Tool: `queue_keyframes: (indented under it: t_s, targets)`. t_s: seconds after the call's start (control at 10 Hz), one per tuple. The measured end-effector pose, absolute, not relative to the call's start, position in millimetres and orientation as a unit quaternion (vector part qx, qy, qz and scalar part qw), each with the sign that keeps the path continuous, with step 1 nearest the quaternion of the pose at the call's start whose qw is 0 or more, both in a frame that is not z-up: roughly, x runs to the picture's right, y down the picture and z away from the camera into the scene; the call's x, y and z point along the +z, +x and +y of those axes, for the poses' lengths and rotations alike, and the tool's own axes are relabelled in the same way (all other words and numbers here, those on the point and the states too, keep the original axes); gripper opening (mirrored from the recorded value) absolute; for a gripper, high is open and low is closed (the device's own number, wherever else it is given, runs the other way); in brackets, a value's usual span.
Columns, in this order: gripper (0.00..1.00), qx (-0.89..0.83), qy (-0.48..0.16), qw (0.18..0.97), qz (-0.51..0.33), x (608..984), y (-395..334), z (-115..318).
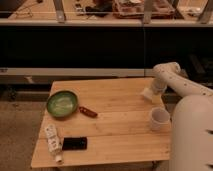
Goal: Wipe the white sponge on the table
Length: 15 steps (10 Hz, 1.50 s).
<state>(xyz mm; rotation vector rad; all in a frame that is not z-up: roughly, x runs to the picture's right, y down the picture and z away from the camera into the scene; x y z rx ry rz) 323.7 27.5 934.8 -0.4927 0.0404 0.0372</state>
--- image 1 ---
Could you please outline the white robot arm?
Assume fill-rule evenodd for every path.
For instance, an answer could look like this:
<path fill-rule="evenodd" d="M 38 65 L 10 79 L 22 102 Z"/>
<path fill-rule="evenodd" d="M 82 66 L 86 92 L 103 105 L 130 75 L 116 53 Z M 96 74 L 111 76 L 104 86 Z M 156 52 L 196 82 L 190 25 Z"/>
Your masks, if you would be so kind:
<path fill-rule="evenodd" d="M 172 116 L 169 171 L 213 171 L 213 89 L 179 75 L 177 62 L 153 67 L 151 89 L 173 89 L 182 99 Z"/>

